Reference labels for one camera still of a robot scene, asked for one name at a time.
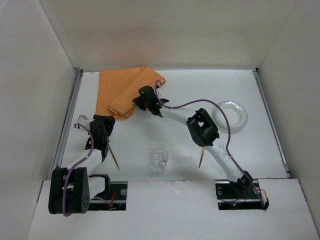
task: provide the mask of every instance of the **wire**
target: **wire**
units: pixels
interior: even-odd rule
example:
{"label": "wire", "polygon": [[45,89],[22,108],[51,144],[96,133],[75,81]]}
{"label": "wire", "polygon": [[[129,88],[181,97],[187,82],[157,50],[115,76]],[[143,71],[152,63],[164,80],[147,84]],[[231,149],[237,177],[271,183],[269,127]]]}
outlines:
{"label": "wire", "polygon": [[108,207],[108,211],[110,210],[110,208],[112,207],[112,203],[114,202],[114,200],[116,199],[116,191],[113,190],[113,192],[111,193],[111,202],[109,204],[109,207]]}
{"label": "wire", "polygon": [[102,202],[104,202],[105,204],[108,204],[110,206],[110,202],[108,202],[107,200],[103,199],[102,197],[99,196],[95,196],[94,198],[92,198],[91,200],[100,200]]}
{"label": "wire", "polygon": [[244,201],[241,201],[241,202],[237,202],[240,198],[236,199],[236,200],[233,200],[233,201],[224,201],[222,199],[219,199],[220,201],[224,202],[224,203],[227,203],[227,204],[244,204],[247,199],[248,199],[248,195],[245,196],[245,199]]}
{"label": "wire", "polygon": [[76,162],[68,171],[65,181],[64,181],[64,186],[63,186],[63,191],[62,191],[62,214],[65,217],[69,217],[71,214],[66,213],[66,195],[67,195],[67,187],[68,187],[68,182],[69,182],[69,178],[70,175],[72,173],[72,171],[81,163],[83,163],[85,160],[87,160],[89,158],[89,156],[91,155],[92,151],[94,150],[94,138],[92,137],[92,134],[90,132],[90,130],[88,128],[86,128],[85,126],[83,126],[80,123],[76,123],[75,125],[73,125],[75,128],[77,126],[82,127],[84,130],[86,130],[90,136],[90,140],[91,140],[91,149],[88,153],[87,156],[85,156],[84,158],[82,158],[81,160],[79,160],[78,162]]}
{"label": "wire", "polygon": [[[167,106],[165,105],[158,97],[158,93],[157,93],[157,86],[158,86],[158,83],[160,83],[160,86],[161,86],[161,81],[160,80],[157,80],[155,82],[155,86],[154,86],[154,93],[155,93],[155,96],[159,102],[159,104],[161,104],[163,107],[167,108],[167,109],[180,109],[180,108],[183,108],[185,106],[188,106],[190,104],[195,104],[195,103],[199,103],[199,102],[207,102],[207,103],[210,103],[212,105],[214,105],[217,109],[219,109],[219,111],[222,113],[223,117],[224,117],[224,120],[225,120],[225,123],[226,123],[226,126],[227,126],[227,130],[228,130],[228,139],[226,141],[226,145],[225,145],[225,150],[226,152],[228,153],[228,155],[230,156],[231,160],[234,162],[234,164],[236,165],[236,167],[245,175],[245,177],[249,180],[250,184],[252,185],[253,189],[255,188],[255,185],[254,185],[254,182],[251,180],[251,178],[249,177],[249,175],[240,167],[240,165],[237,163],[237,161],[234,159],[234,157],[231,155],[230,151],[229,151],[229,144],[230,144],[230,139],[231,139],[231,129],[230,129],[230,124],[229,124],[229,121],[228,121],[228,118],[225,114],[225,112],[221,109],[221,107],[216,104],[215,102],[211,101],[211,100],[208,100],[208,99],[198,99],[198,100],[194,100],[194,101],[190,101],[190,102],[187,102],[185,104],[182,104],[182,105],[179,105],[179,106]],[[265,204],[264,204],[264,201],[262,199],[262,197],[258,194],[258,197],[259,197],[259,200],[260,200],[260,203],[262,205],[262,208],[265,207]]]}

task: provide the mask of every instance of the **wooden skewer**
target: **wooden skewer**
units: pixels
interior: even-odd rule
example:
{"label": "wooden skewer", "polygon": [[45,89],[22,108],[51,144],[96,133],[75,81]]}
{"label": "wooden skewer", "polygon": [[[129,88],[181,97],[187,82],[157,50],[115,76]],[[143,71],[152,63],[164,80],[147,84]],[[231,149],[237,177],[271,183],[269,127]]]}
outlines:
{"label": "wooden skewer", "polygon": [[200,168],[200,166],[201,166],[202,159],[204,158],[204,154],[205,154],[205,148],[203,147],[203,148],[202,148],[201,157],[200,157],[200,162],[199,162],[199,168]]}
{"label": "wooden skewer", "polygon": [[113,160],[114,160],[114,162],[115,162],[115,165],[116,165],[117,168],[120,170],[120,167],[119,167],[119,165],[118,165],[118,162],[117,162],[117,160],[116,160],[116,157],[115,157],[115,155],[114,155],[114,152],[111,150],[111,147],[110,147],[110,145],[109,145],[109,142],[107,143],[107,145],[108,145],[108,148],[109,148],[109,150],[110,150],[110,153],[111,153],[111,155],[112,155],[112,157],[113,157]]}

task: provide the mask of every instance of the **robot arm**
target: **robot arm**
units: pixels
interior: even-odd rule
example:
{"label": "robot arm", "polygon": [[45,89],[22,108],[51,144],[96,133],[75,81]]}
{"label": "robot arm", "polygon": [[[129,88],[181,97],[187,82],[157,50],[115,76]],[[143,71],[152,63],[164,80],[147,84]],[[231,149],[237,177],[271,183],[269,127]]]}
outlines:
{"label": "robot arm", "polygon": [[[156,91],[162,102],[168,102],[167,99],[161,98],[159,88]],[[148,109],[155,116],[172,119],[188,127],[194,143],[205,148],[224,170],[229,180],[229,192],[235,197],[234,199],[243,198],[253,191],[252,177],[248,172],[241,171],[231,159],[225,146],[219,141],[218,127],[205,109],[193,111],[183,108],[164,108],[151,86],[142,87],[139,94],[140,96],[133,101],[140,109],[144,111]]]}
{"label": "robot arm", "polygon": [[[195,116],[195,111],[189,109],[161,108],[159,111],[163,118],[174,120],[186,126],[191,124],[191,121],[193,121],[193,117]],[[225,149],[225,146],[219,139],[215,139],[212,146],[208,145],[202,147],[204,147],[205,150],[207,150],[214,157],[214,159],[222,167],[223,171],[226,174],[226,177],[230,182],[236,183],[239,179],[242,178],[243,173],[232,161],[231,157],[228,155]]]}
{"label": "robot arm", "polygon": [[[101,164],[108,154],[108,138],[113,130],[115,119],[113,116],[98,116],[89,120],[80,117],[78,123],[87,128],[93,138],[93,151],[91,138],[86,142],[82,155],[66,167],[57,167],[51,176],[48,209],[51,214],[63,213],[63,192],[65,193],[65,212],[85,213],[89,209],[90,200],[97,194],[110,195],[111,181],[107,174],[91,175],[92,170]],[[69,179],[65,188],[68,173]]]}

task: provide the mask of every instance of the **folded cloth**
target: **folded cloth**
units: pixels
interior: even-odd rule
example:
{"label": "folded cloth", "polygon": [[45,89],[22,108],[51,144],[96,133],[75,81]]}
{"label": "folded cloth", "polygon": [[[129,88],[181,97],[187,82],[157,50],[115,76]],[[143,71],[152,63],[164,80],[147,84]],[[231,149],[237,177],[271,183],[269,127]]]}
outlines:
{"label": "folded cloth", "polygon": [[139,96],[139,89],[154,87],[157,80],[161,85],[166,82],[164,77],[146,66],[101,71],[95,113],[116,119],[129,118],[136,109],[133,99]]}

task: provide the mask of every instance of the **screw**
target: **screw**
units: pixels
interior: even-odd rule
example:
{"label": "screw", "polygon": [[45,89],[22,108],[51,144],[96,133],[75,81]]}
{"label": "screw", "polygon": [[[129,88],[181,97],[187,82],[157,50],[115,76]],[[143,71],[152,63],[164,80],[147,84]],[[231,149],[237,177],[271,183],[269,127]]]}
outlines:
{"label": "screw", "polygon": [[120,190],[120,194],[121,194],[122,196],[127,195],[127,189],[122,188],[122,189]]}
{"label": "screw", "polygon": [[221,188],[221,187],[218,187],[218,188],[216,189],[216,193],[217,193],[218,195],[222,195],[222,194],[223,194],[222,188]]}

